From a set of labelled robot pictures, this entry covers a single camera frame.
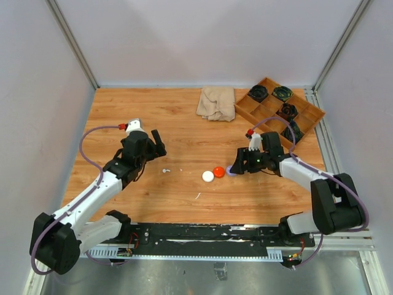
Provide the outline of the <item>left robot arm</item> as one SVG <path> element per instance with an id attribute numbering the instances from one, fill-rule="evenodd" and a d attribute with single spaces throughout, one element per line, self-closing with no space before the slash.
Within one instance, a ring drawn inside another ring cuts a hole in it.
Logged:
<path id="1" fill-rule="evenodd" d="M 109 239 L 125 243 L 131 237 L 130 218 L 116 210 L 99 221 L 89 219 L 127 185 L 139 180 L 146 163 L 166 155 L 158 130 L 128 131 L 120 148 L 99 175 L 73 201 L 52 214 L 34 220 L 29 253 L 32 270 L 38 275 L 70 271 L 81 253 Z"/>

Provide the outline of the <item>orange round case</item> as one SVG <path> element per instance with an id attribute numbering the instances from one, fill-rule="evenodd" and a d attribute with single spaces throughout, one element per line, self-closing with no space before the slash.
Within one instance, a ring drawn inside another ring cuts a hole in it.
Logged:
<path id="1" fill-rule="evenodd" d="M 226 170 L 223 167 L 215 167 L 212 173 L 215 178 L 223 178 L 226 174 Z"/>

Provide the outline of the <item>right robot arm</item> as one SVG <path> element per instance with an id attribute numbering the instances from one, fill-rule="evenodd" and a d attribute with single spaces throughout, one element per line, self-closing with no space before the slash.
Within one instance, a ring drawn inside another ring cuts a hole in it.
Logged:
<path id="1" fill-rule="evenodd" d="M 357 231 L 367 226 L 368 213 L 357 195 L 352 178 L 313 167 L 292 152 L 284 152 L 276 132 L 246 133 L 249 145 L 237 150 L 230 168 L 233 175 L 270 171 L 289 179 L 311 194 L 311 210 L 281 218 L 279 241 L 291 246 L 303 234 L 324 235 Z"/>

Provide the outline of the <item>white earbud charging case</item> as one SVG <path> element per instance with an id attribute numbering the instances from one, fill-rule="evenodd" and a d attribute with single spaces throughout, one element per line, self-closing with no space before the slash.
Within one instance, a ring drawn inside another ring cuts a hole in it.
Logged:
<path id="1" fill-rule="evenodd" d="M 212 182 L 215 178 L 214 173 L 212 171 L 204 171 L 201 177 L 202 180 L 206 183 Z"/>

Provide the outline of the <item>purple round case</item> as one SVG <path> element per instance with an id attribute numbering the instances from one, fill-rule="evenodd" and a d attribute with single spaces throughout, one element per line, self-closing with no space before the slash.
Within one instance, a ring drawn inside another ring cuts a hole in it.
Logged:
<path id="1" fill-rule="evenodd" d="M 235 176 L 235 174 L 234 173 L 232 173 L 230 170 L 231 170 L 231 168 L 232 168 L 232 166 L 231 165 L 229 165 L 227 168 L 226 168 L 226 174 L 228 175 L 228 176 L 231 176 L 231 177 L 234 177 Z"/>

